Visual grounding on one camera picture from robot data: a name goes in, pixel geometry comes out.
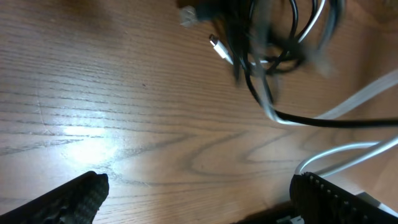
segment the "white cable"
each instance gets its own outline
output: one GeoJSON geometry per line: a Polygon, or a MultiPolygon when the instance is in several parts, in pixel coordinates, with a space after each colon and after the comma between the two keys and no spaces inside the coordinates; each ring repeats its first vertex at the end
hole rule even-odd
{"type": "Polygon", "coordinates": [[[373,156],[376,156],[384,151],[387,151],[390,148],[396,146],[397,144],[398,144],[398,136],[394,136],[393,138],[382,141],[375,146],[371,146],[369,148],[369,150],[370,150],[369,152],[362,153],[359,156],[356,156],[354,158],[351,158],[351,159],[345,160],[343,162],[339,162],[330,167],[324,168],[320,171],[317,171],[315,174],[319,175],[320,177],[326,177],[326,176],[335,174],[339,171],[345,170],[351,166],[359,164],[360,162],[363,162],[366,159],[370,159],[373,156]]]}
{"type": "Polygon", "coordinates": [[[338,147],[334,147],[332,149],[320,152],[318,154],[315,154],[305,160],[303,160],[296,168],[296,170],[294,171],[294,174],[300,175],[302,173],[302,171],[304,170],[304,168],[309,165],[309,163],[321,159],[325,156],[329,156],[331,154],[337,153],[337,152],[343,152],[343,151],[348,151],[348,150],[352,150],[352,149],[366,149],[368,147],[377,145],[378,141],[373,141],[373,142],[355,142],[355,143],[351,143],[351,144],[345,144],[342,146],[338,146],[338,147]]]}
{"type": "Polygon", "coordinates": [[[362,90],[355,93],[353,96],[349,97],[346,101],[340,103],[332,110],[317,116],[316,119],[338,118],[396,84],[398,84],[398,70],[394,70],[377,79],[368,86],[364,87],[362,90]]]}
{"type": "Polygon", "coordinates": [[[313,17],[310,25],[307,27],[307,29],[304,31],[303,35],[299,38],[298,42],[300,43],[301,41],[303,41],[303,39],[308,35],[308,33],[310,32],[310,30],[312,29],[312,27],[314,26],[314,24],[316,23],[316,21],[318,20],[322,9],[325,5],[326,0],[321,0],[321,4],[319,5],[318,11],[315,14],[315,16],[313,17]]]}
{"type": "MultiPolygon", "coordinates": [[[[344,102],[340,103],[338,106],[334,107],[330,111],[327,111],[317,117],[315,119],[335,119],[348,113],[349,111],[353,110],[357,106],[363,104],[364,102],[368,101],[369,99],[375,97],[379,93],[395,86],[398,84],[398,69],[394,70],[387,75],[377,79],[376,81],[372,82],[368,86],[364,87],[362,90],[359,90],[353,96],[349,97],[344,102]]],[[[299,124],[291,121],[285,121],[278,117],[273,108],[269,96],[263,90],[262,86],[259,86],[257,89],[261,90],[261,95],[266,96],[263,100],[264,111],[266,115],[273,121],[276,121],[280,124],[286,125],[293,125],[293,126],[305,126],[305,124],[299,124]]]]}

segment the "wooden desk surface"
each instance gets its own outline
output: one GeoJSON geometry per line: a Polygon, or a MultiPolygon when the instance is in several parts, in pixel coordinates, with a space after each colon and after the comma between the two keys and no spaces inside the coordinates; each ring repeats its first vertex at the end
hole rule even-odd
{"type": "MultiPolygon", "coordinates": [[[[330,77],[311,66],[287,75],[278,107],[315,116],[395,69],[397,11],[383,5],[393,3],[349,0],[330,77]]],[[[396,132],[269,121],[233,85],[212,32],[180,26],[174,0],[1,1],[0,213],[94,170],[111,186],[95,223],[235,222],[288,200],[302,159],[396,132]]],[[[397,96],[347,118],[396,116],[397,96]]],[[[337,177],[398,209],[397,161],[392,150],[337,177]]]]}

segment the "black object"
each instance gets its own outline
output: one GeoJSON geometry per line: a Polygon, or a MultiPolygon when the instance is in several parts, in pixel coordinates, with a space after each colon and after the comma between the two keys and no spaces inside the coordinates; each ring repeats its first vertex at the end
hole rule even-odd
{"type": "Polygon", "coordinates": [[[398,218],[378,209],[321,177],[294,175],[289,203],[250,215],[238,224],[398,224],[398,218]]]}
{"type": "Polygon", "coordinates": [[[0,216],[0,223],[92,223],[109,194],[108,176],[89,171],[0,216]]]}
{"type": "Polygon", "coordinates": [[[290,199],[305,224],[398,223],[398,218],[309,172],[293,176],[290,199]]]}

